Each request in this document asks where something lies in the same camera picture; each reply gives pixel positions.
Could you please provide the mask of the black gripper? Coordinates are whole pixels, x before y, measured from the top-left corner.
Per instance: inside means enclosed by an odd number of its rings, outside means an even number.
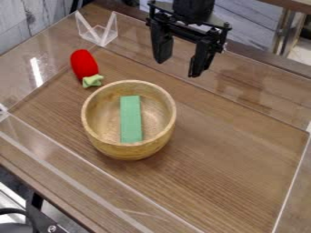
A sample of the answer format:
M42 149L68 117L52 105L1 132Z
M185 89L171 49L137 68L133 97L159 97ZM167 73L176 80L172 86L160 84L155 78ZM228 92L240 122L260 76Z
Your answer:
M188 76L199 77L221 53L232 26L213 14L215 0L149 0L145 24L151 29L153 58L163 64L172 55L173 36L196 43Z

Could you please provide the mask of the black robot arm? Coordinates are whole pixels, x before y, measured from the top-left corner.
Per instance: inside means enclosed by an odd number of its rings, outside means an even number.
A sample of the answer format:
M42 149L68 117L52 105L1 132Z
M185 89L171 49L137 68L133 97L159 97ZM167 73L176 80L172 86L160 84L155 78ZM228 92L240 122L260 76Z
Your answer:
M224 50L232 30L212 14L215 0L149 0L145 25L151 30L153 58L163 64L172 57L173 37L193 43L196 51L189 61L188 76L199 77L209 69L213 57Z

